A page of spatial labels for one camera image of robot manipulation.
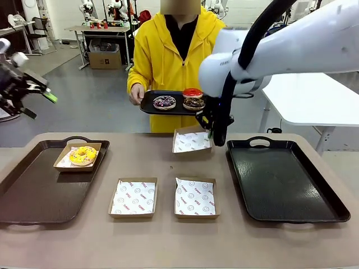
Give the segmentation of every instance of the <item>person's hand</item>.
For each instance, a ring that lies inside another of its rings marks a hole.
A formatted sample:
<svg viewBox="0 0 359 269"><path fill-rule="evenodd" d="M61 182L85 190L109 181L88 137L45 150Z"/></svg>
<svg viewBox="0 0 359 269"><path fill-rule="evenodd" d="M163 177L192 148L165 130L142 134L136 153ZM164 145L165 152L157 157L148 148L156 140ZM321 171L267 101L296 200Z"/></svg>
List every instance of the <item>person's hand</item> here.
<svg viewBox="0 0 359 269"><path fill-rule="evenodd" d="M144 98L144 95L145 95L145 88L139 83L134 84L130 92L131 103L133 103L133 105L140 105L142 99Z"/></svg>

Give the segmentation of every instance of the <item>workbench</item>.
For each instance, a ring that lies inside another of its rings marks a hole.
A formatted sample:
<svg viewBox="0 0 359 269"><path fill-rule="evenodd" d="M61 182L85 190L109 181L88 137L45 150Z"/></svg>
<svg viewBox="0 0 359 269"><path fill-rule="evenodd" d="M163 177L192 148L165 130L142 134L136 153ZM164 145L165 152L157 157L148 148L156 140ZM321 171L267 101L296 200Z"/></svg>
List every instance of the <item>workbench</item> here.
<svg viewBox="0 0 359 269"><path fill-rule="evenodd" d="M232 177L226 147L183 158L171 153L173 135L45 133L36 136L1 172L2 180L39 142L79 135L109 140L108 152L77 218L64 225L0 226L0 263L30 268L240 267L320 268L359 265L359 204L317 152L294 134L261 134L298 143L351 212L341 224L269 224L251 219ZM246 140L258 134L228 134ZM157 177L152 219L108 215L120 177ZM217 180L216 220L174 216L175 177Z"/></svg>
<svg viewBox="0 0 359 269"><path fill-rule="evenodd" d="M129 27L109 27L107 29L101 28L97 29L96 27L94 29L91 29L89 26L73 26L70 28L66 28L67 31L73 31L75 33L77 45L79 46L80 54L81 54L81 60L82 60L82 66L79 67L79 70L82 70L86 66L88 66L90 63L85 59L84 52L82 51L81 44L79 41L79 35L77 32L82 32L82 35L85 37L91 37L91 38L124 38L126 43L126 57L127 57L127 67L126 71L128 71L131 67L131 60L130 60L130 54L128 51L128 41L127 41L127 32L130 30ZM116 33L116 35L97 35L96 33Z"/></svg>
<svg viewBox="0 0 359 269"><path fill-rule="evenodd" d="M259 132L266 131L273 107L288 124L323 126L316 147L320 155L335 127L359 127L359 95L324 73L274 75L263 93L267 103Z"/></svg>

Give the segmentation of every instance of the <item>beige table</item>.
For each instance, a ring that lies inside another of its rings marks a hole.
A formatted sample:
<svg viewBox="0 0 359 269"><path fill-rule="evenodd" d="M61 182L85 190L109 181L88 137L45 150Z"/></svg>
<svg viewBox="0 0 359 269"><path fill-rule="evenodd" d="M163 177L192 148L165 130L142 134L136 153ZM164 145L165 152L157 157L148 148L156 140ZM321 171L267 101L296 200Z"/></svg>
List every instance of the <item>beige table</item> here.
<svg viewBox="0 0 359 269"><path fill-rule="evenodd" d="M29 52L29 55L32 55L33 51L31 50L30 43L29 43L29 40L27 38L25 26L31 25L31 24L34 24L34 23L35 23L34 21L26 21L23 25L16 25L13 28L8 27L8 28L0 29L0 37L5 36L5 35L9 35L9 34L12 34L12 33L18 32L18 31L22 31L22 34L24 35L27 51Z"/></svg>
<svg viewBox="0 0 359 269"><path fill-rule="evenodd" d="M41 140L73 133L37 136L25 155ZM302 138L295 140L350 210L349 222L328 225L274 225L248 217L237 198L225 158L225 147L200 159L171 153L172 138L149 134L85 133L110 140L88 197L76 219L67 225L0 226L0 263L30 268L244 267L318 268L359 265L359 204L350 190ZM247 139L254 134L230 134ZM11 162L2 179L16 165ZM175 177L217 179L222 213L212 221L179 221L174 216ZM158 177L156 213L152 220L116 220L108 216L119 177Z"/></svg>
<svg viewBox="0 0 359 269"><path fill-rule="evenodd" d="M85 36L85 37L88 36L88 37L91 37L91 38L124 38L125 43L126 43L126 56L127 56L126 71L128 71L132 67L132 64L131 64L131 61L130 61L130 54L128 52L128 43L127 43L127 34L126 34L126 32L128 32L130 30L129 27L109 27L108 29L104 29L104 28L97 29L95 27L95 29L91 29L89 26L73 26L73 27L70 27L70 28L66 28L65 30L74 31L74 33L75 33L76 41L77 41L77 44L79 46L79 50L80 50L80 54L81 54L81 60L82 60L82 66L79 67L79 70L84 69L90 63L87 62L87 60L84 57L84 52L82 51L81 44L80 44L80 41L79 41L79 35L78 35L77 32L82 32L83 36ZM87 31L88 32L91 31L92 33L99 33L99 32L101 32L101 33L104 33L104 32L117 33L117 35L95 35L95 34L86 35L85 32L87 32Z"/></svg>

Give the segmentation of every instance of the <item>yellow hooded jacket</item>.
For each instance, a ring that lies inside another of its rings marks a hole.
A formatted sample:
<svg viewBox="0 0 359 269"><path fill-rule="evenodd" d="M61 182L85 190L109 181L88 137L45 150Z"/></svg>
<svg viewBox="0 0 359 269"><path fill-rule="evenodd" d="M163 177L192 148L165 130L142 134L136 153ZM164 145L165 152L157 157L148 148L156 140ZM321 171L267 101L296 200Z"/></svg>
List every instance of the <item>yellow hooded jacket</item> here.
<svg viewBox="0 0 359 269"><path fill-rule="evenodd" d="M198 72L201 62L212 53L215 39L225 24L212 12L201 8L196 30L185 61L173 44L164 15L157 13L144 23L135 37L134 66L128 74L127 91L140 83L147 91L183 91L200 89ZM196 125L194 117L151 115L152 132L173 132L176 128Z"/></svg>

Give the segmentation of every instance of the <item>table leg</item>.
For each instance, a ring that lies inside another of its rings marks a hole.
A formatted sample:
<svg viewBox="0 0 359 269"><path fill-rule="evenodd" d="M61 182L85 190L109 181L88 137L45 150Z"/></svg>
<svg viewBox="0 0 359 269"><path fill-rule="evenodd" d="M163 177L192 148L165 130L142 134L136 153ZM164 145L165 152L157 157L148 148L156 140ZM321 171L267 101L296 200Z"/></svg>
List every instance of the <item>table leg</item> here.
<svg viewBox="0 0 359 269"><path fill-rule="evenodd" d="M270 102L269 102L269 100L267 100L267 103L265 104L265 107L263 110L262 120L260 121L259 133L265 132L265 126L267 124L269 111L270 111Z"/></svg>
<svg viewBox="0 0 359 269"><path fill-rule="evenodd" d="M127 56L127 67L126 67L126 71L130 70L130 68L132 67L131 64L131 60L130 60L130 54L128 52L128 42L127 42L127 33L125 34L125 43L126 43L126 56Z"/></svg>
<svg viewBox="0 0 359 269"><path fill-rule="evenodd" d="M82 69L84 69L86 66L88 66L89 63L86 63L86 62L85 62L84 53L82 52L81 45L80 45L80 41L79 41L79 35L77 34L77 31L74 31L74 32L75 32L75 36L76 36L77 45L79 46L79 50L80 50L80 54L81 54L81 60L82 60L82 66L79 67L79 70L82 70Z"/></svg>
<svg viewBox="0 0 359 269"><path fill-rule="evenodd" d="M27 39L27 35L26 35L26 31L25 31L24 26L22 27L22 34L24 35L27 51L29 52L29 55L32 55L33 51L31 50L29 40Z"/></svg>
<svg viewBox="0 0 359 269"><path fill-rule="evenodd" d="M335 127L334 126L326 126L321 134L318 145L315 150L321 156L326 149L327 144L329 143L330 136L332 135Z"/></svg>

